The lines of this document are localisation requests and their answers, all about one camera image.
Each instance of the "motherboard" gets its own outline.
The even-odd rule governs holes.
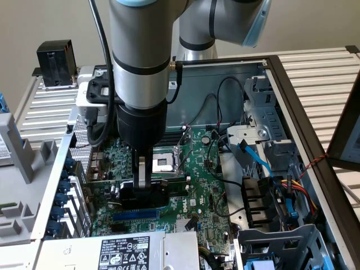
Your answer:
[[[208,166],[219,177],[221,164],[218,148],[213,145],[209,152],[211,131],[192,130],[192,142],[182,146],[182,153],[192,152],[184,161],[179,178],[186,178],[186,185],[181,196],[172,196],[168,206],[155,209],[153,218],[136,218],[118,220],[119,213],[126,213],[116,201],[107,198],[112,184],[132,178],[132,150],[120,138],[111,138],[98,152],[94,152],[92,167],[87,187],[92,190],[92,202],[96,209],[92,236],[106,236],[123,233],[165,231],[166,233],[188,231],[186,226],[194,223],[191,230],[197,232],[199,245],[215,253],[228,254],[233,233],[228,218],[221,218],[214,212],[214,204],[225,192],[224,184],[216,180],[209,172]],[[164,148],[154,149],[164,152]],[[169,177],[169,174],[154,173],[154,177]],[[227,204],[221,200],[218,211],[228,214]]]

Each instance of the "metal grille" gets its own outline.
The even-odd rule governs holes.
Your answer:
[[[70,148],[70,152],[73,159],[82,162],[85,175],[87,175],[90,157],[92,153],[92,147],[89,145],[88,142],[86,125],[79,119],[76,120],[75,135],[78,139],[76,143],[76,148]]]
[[[59,146],[77,94],[77,87],[43,89],[42,77],[35,78],[16,121],[21,138],[28,139],[33,149],[48,139],[55,139]]]

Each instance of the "power supply label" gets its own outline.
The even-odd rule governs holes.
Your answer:
[[[149,253],[149,236],[103,240],[98,270],[148,270]]]

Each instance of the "green circuit board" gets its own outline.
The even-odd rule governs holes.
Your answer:
[[[207,159],[208,147],[201,143],[203,136],[211,138],[205,129],[193,129],[193,152],[186,160],[184,171],[190,173],[191,183],[188,185],[188,196],[171,197],[168,206],[161,208],[158,219],[134,219],[113,221],[113,215],[121,211],[121,206],[108,204],[104,198],[103,182],[88,184],[93,190],[93,203],[97,213],[93,222],[92,236],[114,235],[119,233],[137,233],[165,231],[166,233],[185,230],[186,223],[196,216],[199,219],[197,239],[200,245],[210,247],[217,253],[228,253],[232,242],[232,233],[228,218],[221,218],[215,214],[210,205],[210,197],[215,203],[225,191],[224,184],[216,180],[208,171],[204,162]],[[183,146],[183,152],[190,149]],[[102,151],[109,157],[108,169],[114,174],[116,181],[131,177],[131,150],[119,139],[111,139],[104,145]],[[212,147],[209,162],[213,170],[218,165],[217,147]],[[228,214],[227,205],[221,201],[218,210]],[[114,232],[111,226],[121,227],[121,231]]]

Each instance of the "black relay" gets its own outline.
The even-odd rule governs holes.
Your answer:
[[[46,41],[37,50],[46,87],[70,86],[77,73],[71,40]]]

